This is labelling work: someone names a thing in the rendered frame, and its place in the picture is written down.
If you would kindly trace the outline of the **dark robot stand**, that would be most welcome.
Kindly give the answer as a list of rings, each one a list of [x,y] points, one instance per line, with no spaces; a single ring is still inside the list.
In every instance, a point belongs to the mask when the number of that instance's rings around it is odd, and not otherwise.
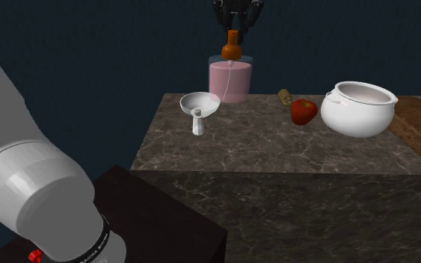
[[[224,263],[227,230],[119,166],[94,203],[126,242],[125,263]]]

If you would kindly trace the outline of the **red apple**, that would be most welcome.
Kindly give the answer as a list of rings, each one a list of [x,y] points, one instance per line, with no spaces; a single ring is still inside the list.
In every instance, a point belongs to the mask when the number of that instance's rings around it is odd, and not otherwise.
[[[308,124],[318,113],[314,102],[306,99],[298,99],[291,105],[291,119],[297,126]]]

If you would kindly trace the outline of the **brown bread loaf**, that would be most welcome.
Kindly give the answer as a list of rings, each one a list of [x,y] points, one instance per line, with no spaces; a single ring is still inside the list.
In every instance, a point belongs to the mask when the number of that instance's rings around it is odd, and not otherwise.
[[[421,99],[398,96],[395,113],[388,130],[421,156]]]

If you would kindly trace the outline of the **white round pot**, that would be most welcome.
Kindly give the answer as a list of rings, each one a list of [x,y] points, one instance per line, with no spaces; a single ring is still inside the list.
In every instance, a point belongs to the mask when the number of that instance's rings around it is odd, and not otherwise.
[[[359,81],[342,81],[326,93],[321,118],[350,137],[373,137],[391,124],[398,98],[389,90]]]

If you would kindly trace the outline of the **small tan oblong object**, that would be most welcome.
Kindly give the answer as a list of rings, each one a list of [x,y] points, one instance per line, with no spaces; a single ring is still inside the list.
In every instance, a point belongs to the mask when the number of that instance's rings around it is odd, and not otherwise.
[[[292,104],[292,95],[287,89],[280,90],[277,95],[284,106],[289,107]]]

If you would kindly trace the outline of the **white salt shaker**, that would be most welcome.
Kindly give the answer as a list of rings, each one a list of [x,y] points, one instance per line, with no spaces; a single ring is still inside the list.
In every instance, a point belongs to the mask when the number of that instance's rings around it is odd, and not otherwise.
[[[201,136],[204,133],[202,111],[199,108],[192,109],[191,115],[193,116],[192,132],[194,135]]]

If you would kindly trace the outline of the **pink soap dispenser orange pump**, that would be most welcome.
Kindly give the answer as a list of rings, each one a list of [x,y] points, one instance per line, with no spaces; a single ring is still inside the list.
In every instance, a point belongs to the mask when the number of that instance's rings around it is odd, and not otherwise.
[[[239,31],[230,29],[221,54],[213,55],[208,62],[209,92],[225,103],[245,101],[250,90],[253,58],[242,55],[239,39]]]

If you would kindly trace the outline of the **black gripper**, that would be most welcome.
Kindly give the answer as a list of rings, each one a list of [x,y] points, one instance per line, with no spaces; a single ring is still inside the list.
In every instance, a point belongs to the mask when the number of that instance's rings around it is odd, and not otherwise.
[[[239,14],[239,32],[245,34],[258,20],[263,0],[213,0],[213,10],[219,25],[225,31],[232,28],[233,14]]]

